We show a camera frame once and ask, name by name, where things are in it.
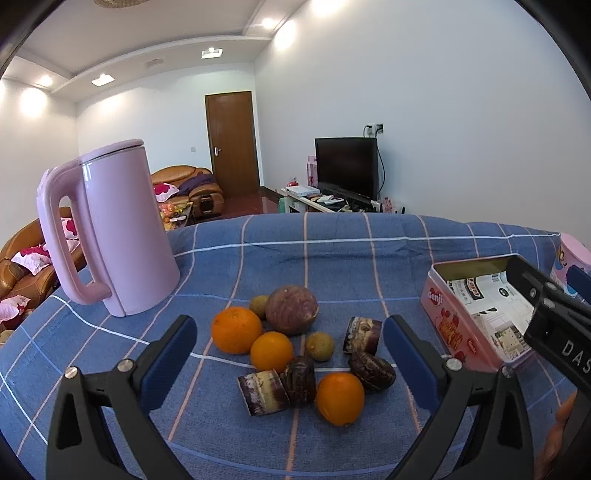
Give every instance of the pink electric kettle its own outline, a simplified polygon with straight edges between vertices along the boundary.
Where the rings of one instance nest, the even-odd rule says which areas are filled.
[[[116,317],[152,308],[180,278],[143,145],[128,140],[94,150],[47,170],[37,188],[41,228],[64,291],[82,305],[103,300]],[[88,285],[78,277],[61,225],[65,196],[94,280]]]

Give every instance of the blue plaid tablecloth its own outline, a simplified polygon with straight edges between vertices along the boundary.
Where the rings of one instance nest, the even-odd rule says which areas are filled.
[[[46,438],[65,369],[100,372],[136,358],[178,315],[188,314],[199,328],[197,345],[151,418],[196,479],[382,480],[428,419],[402,377],[383,394],[367,395],[361,417],[347,429],[329,425],[314,407],[249,417],[236,377],[254,369],[248,356],[227,355],[212,344],[214,315],[283,284],[307,286],[320,303],[312,331],[330,333],[337,345],[333,358],[317,365],[318,380],[348,370],[338,347],[352,316],[383,320],[398,313],[444,353],[419,302],[432,262],[514,252],[548,273],[560,236],[412,215],[311,213],[219,220],[171,232],[170,241],[181,281],[161,304],[115,318],[102,303],[77,305],[60,289],[0,349],[0,430],[35,479],[45,478]],[[90,281],[87,270],[80,276]],[[304,339],[293,342],[300,352]],[[391,361],[381,344],[378,355]],[[574,388],[542,359],[520,370],[519,379],[539,449]],[[112,411],[105,415],[126,466],[143,478]],[[472,420],[468,410],[441,473],[453,466]]]

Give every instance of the kettle lid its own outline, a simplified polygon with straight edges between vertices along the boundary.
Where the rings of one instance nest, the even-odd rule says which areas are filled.
[[[121,150],[127,150],[129,148],[141,147],[142,145],[144,145],[144,141],[140,140],[138,138],[134,138],[133,140],[125,140],[123,142],[117,142],[117,143],[114,143],[111,145],[107,145],[106,147],[97,148],[96,150],[93,150],[90,153],[86,153],[84,155],[81,155],[78,158],[78,163],[80,165],[82,165],[82,164],[88,163],[92,160],[96,160],[97,158],[105,157],[107,155],[111,155],[111,154],[121,151]]]

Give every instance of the ceiling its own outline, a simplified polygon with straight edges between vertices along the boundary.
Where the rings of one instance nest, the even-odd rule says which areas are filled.
[[[131,54],[109,60],[87,70],[53,89],[56,97],[71,102],[80,102],[88,97],[102,93],[124,83],[170,70],[186,69],[196,66],[212,66],[225,63],[252,62],[268,45],[268,38],[243,36],[200,37],[180,40],[137,50]],[[209,47],[223,48],[223,55],[217,59],[202,60],[201,53]],[[158,59],[163,63],[155,66],[148,62]],[[101,73],[108,73],[115,81],[105,87],[96,87],[91,82]]]
[[[259,0],[150,0],[102,8],[66,0],[24,48],[74,76],[124,53],[182,38],[242,34]]]
[[[35,85],[49,74],[53,95],[78,102],[169,70],[252,62],[305,1],[149,0],[107,9],[93,0],[65,0],[27,39],[6,76]],[[276,26],[264,28],[265,18]],[[222,57],[202,60],[209,47],[223,48]],[[155,59],[164,63],[148,69]],[[115,81],[95,87],[90,81],[101,73]]]

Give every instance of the wooden door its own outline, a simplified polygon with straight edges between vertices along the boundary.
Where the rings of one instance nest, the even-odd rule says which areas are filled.
[[[224,197],[257,193],[260,187],[252,93],[205,97],[213,173]]]

